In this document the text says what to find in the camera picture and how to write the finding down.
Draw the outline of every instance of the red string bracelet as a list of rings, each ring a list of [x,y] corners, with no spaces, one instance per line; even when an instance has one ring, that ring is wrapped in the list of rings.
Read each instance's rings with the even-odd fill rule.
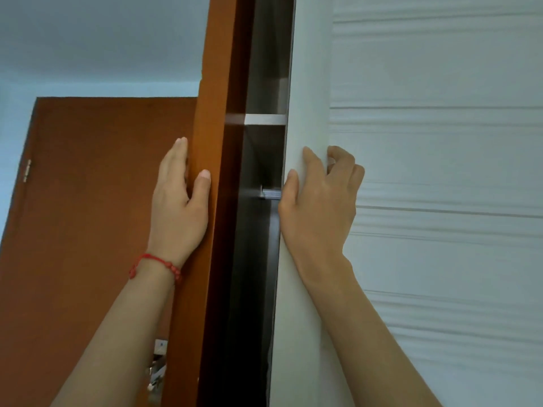
[[[179,281],[181,279],[181,270],[179,268],[174,266],[169,261],[164,261],[163,259],[161,259],[161,258],[159,258],[157,256],[153,256],[153,254],[149,254],[149,253],[145,253],[145,254],[142,254],[141,256],[139,256],[136,263],[132,266],[132,268],[128,272],[128,278],[129,279],[132,280],[134,277],[136,277],[136,268],[138,267],[139,262],[144,258],[150,258],[151,260],[156,260],[156,261],[164,264],[164,266],[166,268],[168,268],[173,273],[173,275],[175,276],[175,281]]]

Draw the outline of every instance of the hand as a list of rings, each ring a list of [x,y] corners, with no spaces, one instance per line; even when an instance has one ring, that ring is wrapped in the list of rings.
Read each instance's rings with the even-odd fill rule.
[[[328,147],[335,164],[325,173],[319,157],[303,149],[307,167],[305,185],[298,195],[298,173],[291,170],[279,203],[281,232],[300,277],[309,284],[329,281],[329,269],[343,257],[343,245],[356,215],[356,195],[364,168],[340,147]]]
[[[181,267],[200,244],[207,229],[211,175],[200,171],[189,200],[186,185],[188,143],[178,138],[159,168],[153,193],[147,252]]]

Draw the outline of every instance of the white wardrobe door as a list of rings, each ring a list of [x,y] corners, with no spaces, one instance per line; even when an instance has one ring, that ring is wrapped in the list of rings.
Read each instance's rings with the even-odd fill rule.
[[[296,0],[285,171],[302,182],[303,146],[326,160],[331,39],[332,0]],[[319,358],[320,320],[281,238],[270,406],[316,406]]]
[[[543,399],[543,0],[335,0],[344,253],[440,400]],[[322,341],[322,404],[352,405]]]

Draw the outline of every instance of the white door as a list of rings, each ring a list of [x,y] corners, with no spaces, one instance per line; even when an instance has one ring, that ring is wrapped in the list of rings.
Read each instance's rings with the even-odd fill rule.
[[[335,0],[345,246],[447,407],[543,405],[543,0]],[[321,405],[352,400],[323,337]]]

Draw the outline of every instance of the door hinge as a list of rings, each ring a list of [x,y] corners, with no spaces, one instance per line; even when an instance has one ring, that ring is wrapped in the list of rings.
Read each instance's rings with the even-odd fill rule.
[[[26,183],[27,180],[28,180],[28,173],[30,173],[30,171],[31,171],[31,164],[32,164],[32,160],[28,160],[27,161],[27,168],[24,171],[23,183]]]

